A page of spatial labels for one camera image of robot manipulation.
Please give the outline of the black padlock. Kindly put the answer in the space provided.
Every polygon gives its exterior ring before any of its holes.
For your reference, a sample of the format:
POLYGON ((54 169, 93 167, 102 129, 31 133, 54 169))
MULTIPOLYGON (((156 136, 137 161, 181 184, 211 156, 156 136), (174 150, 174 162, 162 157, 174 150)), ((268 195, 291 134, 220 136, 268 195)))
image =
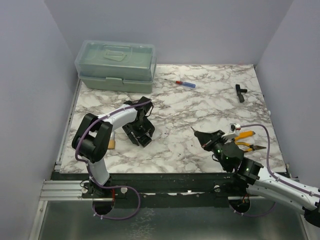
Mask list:
POLYGON ((144 134, 138 138, 138 142, 143 148, 146 147, 151 141, 152 139, 147 134, 144 134))

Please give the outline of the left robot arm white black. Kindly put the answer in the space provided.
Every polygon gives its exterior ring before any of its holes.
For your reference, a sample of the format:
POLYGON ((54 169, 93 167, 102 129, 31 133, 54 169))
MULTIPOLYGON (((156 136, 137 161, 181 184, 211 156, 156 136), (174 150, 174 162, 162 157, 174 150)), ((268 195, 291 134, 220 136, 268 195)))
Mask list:
POLYGON ((107 182, 110 174, 104 157, 113 133, 121 128, 136 146, 146 147, 151 141, 155 127, 148 119, 153 110, 150 98, 126 101, 110 113, 94 115, 87 113, 72 140, 77 161, 85 163, 89 180, 94 183, 93 191, 101 198, 107 197, 111 185, 107 182))

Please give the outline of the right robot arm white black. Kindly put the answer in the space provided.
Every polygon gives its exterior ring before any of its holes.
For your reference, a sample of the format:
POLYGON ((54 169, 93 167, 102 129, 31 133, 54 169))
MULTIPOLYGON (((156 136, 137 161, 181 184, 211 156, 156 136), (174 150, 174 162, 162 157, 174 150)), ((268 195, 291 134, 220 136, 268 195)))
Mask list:
POLYGON ((221 130, 201 132, 194 130, 202 149, 212 152, 222 169, 233 173, 235 180, 230 183, 230 191, 241 196, 250 195, 268 198, 276 203, 291 207, 304 219, 316 226, 320 225, 320 190, 280 175, 269 165, 262 165, 248 157, 239 148, 236 139, 242 135, 239 124, 231 125, 230 132, 221 130))

